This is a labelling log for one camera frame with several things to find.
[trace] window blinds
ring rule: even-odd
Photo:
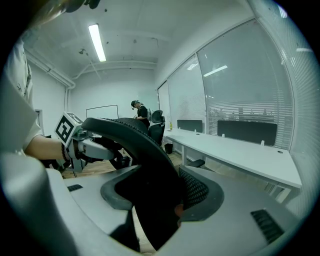
[[[208,134],[218,120],[277,124],[275,147],[288,149],[293,130],[292,89],[277,48],[252,20],[198,53],[206,97]]]
[[[270,0],[248,2],[280,49],[292,81],[295,125],[290,154],[299,171],[302,189],[292,189],[284,203],[293,213],[304,218],[319,196],[320,188],[319,63],[285,10]]]
[[[167,82],[172,126],[177,128],[177,120],[202,120],[206,133],[205,91],[197,57],[190,57]]]

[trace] black mesh chair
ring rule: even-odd
[[[155,123],[155,125],[150,126],[148,130],[148,135],[160,146],[165,132],[165,117],[162,116],[162,113],[162,110],[156,110],[153,112],[151,122]]]

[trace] long white table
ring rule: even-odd
[[[275,188],[283,188],[276,197],[279,202],[283,202],[292,187],[302,187],[295,163],[285,149],[181,129],[166,129],[163,136],[182,146],[183,165],[187,163],[187,149],[195,150],[272,183]]]

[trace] wrist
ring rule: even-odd
[[[61,143],[61,152],[62,152],[62,156],[63,156],[64,161],[70,162],[70,157],[69,157],[68,151],[65,148],[65,145],[63,145],[62,143]]]

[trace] ceiling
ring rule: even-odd
[[[103,65],[117,68],[120,63],[154,69],[178,24],[192,13],[195,4],[208,1],[101,0],[94,10],[83,5],[73,13],[64,13],[31,29],[23,38],[24,47],[70,77],[79,74],[90,61],[100,69]],[[96,23],[107,59],[104,64],[98,64],[88,29]],[[81,49],[88,56],[80,54]]]

